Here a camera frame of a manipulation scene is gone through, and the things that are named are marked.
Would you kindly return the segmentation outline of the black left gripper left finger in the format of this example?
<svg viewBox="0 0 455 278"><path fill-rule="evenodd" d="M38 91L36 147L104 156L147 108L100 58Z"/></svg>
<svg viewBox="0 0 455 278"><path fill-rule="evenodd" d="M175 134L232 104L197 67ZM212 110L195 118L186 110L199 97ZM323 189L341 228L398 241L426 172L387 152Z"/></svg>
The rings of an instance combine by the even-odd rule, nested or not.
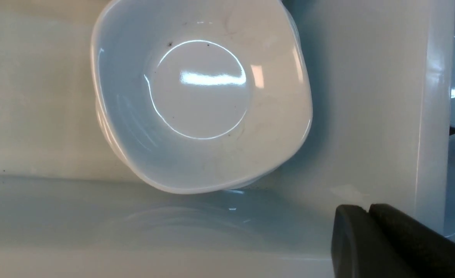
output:
<svg viewBox="0 0 455 278"><path fill-rule="evenodd" d="M381 228L356 205L336 208L331 258L336 278L416 278Z"/></svg>

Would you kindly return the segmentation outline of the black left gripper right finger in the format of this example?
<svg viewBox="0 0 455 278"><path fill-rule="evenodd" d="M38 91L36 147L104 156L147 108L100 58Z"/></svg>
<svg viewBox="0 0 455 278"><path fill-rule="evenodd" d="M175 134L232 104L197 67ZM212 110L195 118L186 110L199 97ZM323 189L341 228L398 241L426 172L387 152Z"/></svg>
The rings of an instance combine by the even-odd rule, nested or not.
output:
<svg viewBox="0 0 455 278"><path fill-rule="evenodd" d="M455 278L455 243L388 204L372 204L369 215L397 253L421 278Z"/></svg>

